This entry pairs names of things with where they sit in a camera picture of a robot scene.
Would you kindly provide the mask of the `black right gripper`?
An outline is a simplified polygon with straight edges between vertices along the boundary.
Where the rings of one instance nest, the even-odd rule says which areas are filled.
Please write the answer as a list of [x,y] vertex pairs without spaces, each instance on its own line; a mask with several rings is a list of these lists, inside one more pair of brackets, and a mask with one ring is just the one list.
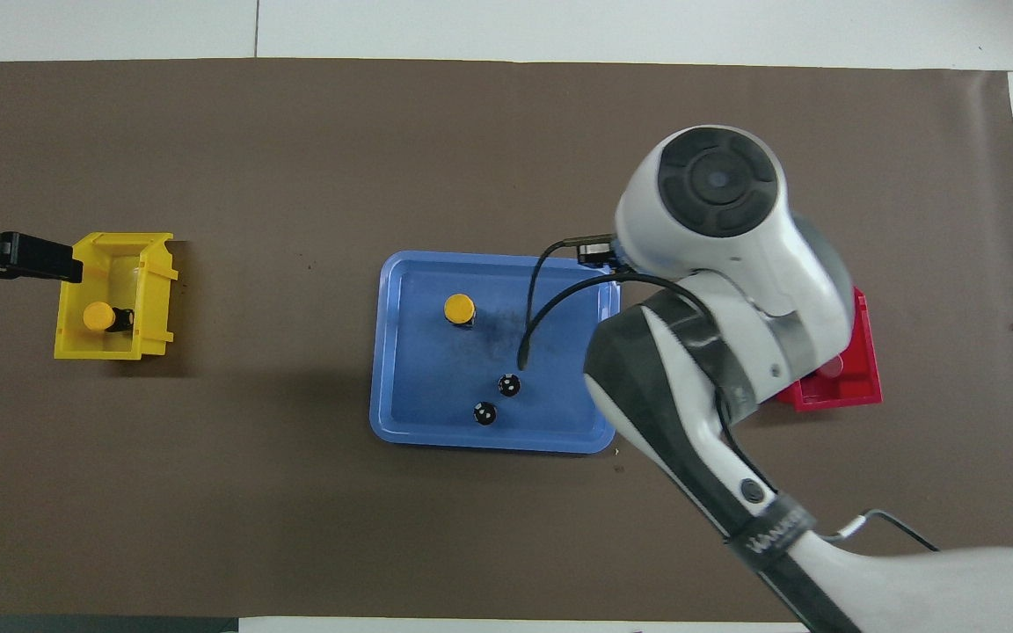
[[576,239],[576,263],[583,267],[618,267],[615,236],[580,236]]

